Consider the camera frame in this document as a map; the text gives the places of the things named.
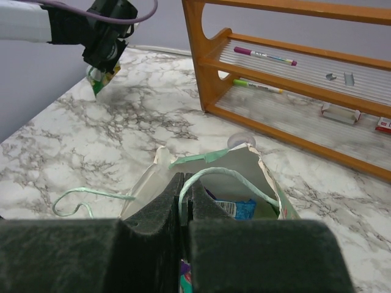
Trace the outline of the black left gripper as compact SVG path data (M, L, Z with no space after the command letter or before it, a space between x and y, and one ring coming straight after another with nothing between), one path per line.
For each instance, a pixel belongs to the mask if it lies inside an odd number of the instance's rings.
M116 19L135 19L137 8L129 1L94 1L87 10L98 16ZM116 63L126 48L125 39L134 32L130 24L112 24L88 17L85 50L82 54L86 63L103 73L113 73Z

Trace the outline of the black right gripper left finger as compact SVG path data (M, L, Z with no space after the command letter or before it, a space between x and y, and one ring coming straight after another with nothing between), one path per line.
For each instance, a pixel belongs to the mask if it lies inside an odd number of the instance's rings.
M2 292L178 292L176 174L126 220L2 220Z

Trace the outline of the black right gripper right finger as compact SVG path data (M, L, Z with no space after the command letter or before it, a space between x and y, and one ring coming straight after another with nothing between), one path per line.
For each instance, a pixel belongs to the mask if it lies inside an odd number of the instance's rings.
M208 219L179 206L194 292L353 292L338 242L316 220Z

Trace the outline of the small green snack packet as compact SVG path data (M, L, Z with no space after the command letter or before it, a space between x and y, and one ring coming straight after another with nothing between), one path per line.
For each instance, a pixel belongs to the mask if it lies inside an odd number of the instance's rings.
M120 71L120 62L117 62L113 73L103 73L97 68L88 65L86 68L86 78L92 88L94 96L97 96Z

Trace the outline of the blue snack packet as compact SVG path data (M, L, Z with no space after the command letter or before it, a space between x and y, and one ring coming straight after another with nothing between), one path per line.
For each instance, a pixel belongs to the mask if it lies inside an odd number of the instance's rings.
M222 208L228 215L236 220L251 220L257 203L254 200L248 201L227 201L216 200L215 203Z

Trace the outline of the printed paper bag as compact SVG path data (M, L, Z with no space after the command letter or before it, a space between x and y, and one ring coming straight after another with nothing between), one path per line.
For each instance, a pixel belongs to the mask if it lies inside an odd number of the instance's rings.
M178 196L178 208L188 208L187 218L192 219L192 209L200 209L200 217L208 219L234 219L220 208L206 193L207 188L217 200L248 201L257 203L251 220L294 220L298 213L282 192L263 163L260 153L246 143L232 149L224 149L188 157L173 157L166 147L158 148L155 160L144 172L125 201L121 220L126 220L153 201L178 173L185 176ZM191 292L188 275L189 234L185 226L180 232L180 282L178 292Z

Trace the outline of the purple snack packet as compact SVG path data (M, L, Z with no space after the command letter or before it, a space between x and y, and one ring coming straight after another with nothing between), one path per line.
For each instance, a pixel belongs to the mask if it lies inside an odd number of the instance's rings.
M207 189L207 188L204 188L205 189L205 191L206 191L206 193L214 200L214 201L216 201L217 200L217 198Z

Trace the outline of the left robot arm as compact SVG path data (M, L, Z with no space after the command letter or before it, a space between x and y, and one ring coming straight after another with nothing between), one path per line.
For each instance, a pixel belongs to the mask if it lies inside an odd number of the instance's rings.
M103 73L114 73L134 30L51 5L1 1L1 39L81 45L85 63Z

